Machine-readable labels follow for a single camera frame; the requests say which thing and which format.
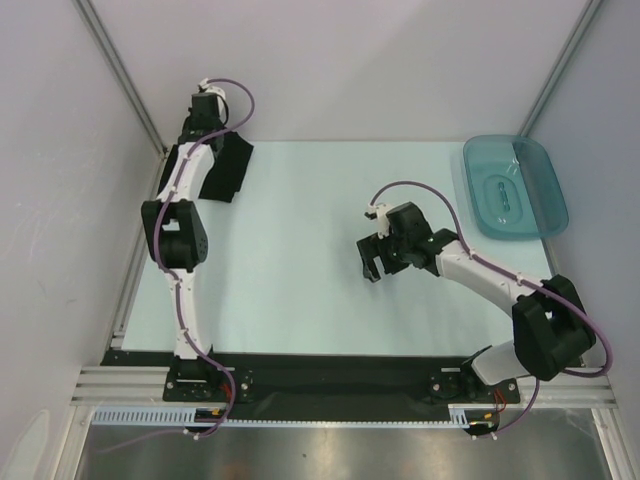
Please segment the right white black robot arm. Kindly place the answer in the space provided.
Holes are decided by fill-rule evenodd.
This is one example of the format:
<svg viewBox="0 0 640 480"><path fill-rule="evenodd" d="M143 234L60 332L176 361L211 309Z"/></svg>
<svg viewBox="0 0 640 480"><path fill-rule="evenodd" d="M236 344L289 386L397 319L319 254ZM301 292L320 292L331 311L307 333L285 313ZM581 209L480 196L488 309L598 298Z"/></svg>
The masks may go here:
<svg viewBox="0 0 640 480"><path fill-rule="evenodd" d="M511 318L511 341L465 361L461 388L469 399L484 401L512 378L550 381L594 346L596 335L582 319L581 301L567 278L509 277L486 266L464 248L458 233L432 230L412 202L372 205L365 216L375 221L376 231L356 246L370 282L409 267L425 270L466 287Z"/></svg>

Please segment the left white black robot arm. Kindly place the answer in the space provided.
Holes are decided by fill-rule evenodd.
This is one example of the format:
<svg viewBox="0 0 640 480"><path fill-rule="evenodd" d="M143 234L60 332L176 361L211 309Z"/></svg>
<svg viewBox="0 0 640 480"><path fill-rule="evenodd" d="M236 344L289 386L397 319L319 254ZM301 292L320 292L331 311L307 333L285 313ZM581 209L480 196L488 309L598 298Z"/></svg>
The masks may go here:
<svg viewBox="0 0 640 480"><path fill-rule="evenodd" d="M157 196L141 206L149 255L168 282L175 311L176 342L163 392L168 402L209 401L224 382L224 375L210 363L211 335L199 318L196 302L202 287L196 268L208 255L208 237L196 200L224 143L223 137L204 137L223 130L228 116L222 89L201 87L192 95Z"/></svg>

